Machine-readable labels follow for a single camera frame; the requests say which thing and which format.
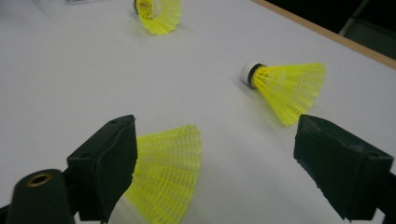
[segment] white shuttlecock tip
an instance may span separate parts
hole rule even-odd
[[[262,63],[247,63],[241,71],[242,81],[249,85],[249,87],[255,88],[251,83],[251,79],[253,78],[254,72],[261,66],[263,66]]]

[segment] table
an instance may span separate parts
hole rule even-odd
[[[21,178],[64,170],[105,122],[134,114],[138,135],[202,132],[181,223],[347,223],[292,157],[296,125],[282,126],[239,72],[251,61],[325,63],[308,114],[395,157],[395,70],[250,1],[182,9],[174,32],[154,36],[129,0],[0,2],[0,206]]]

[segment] yellow shuttlecock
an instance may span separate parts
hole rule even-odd
[[[285,125],[298,121],[315,102],[325,78],[322,63],[266,66],[249,63],[242,80],[257,88]]]
[[[143,25],[155,35],[174,30],[181,15],[180,0],[134,0],[134,9]]]
[[[148,223],[178,223],[194,193],[201,136],[194,125],[137,138],[138,159],[125,196]]]

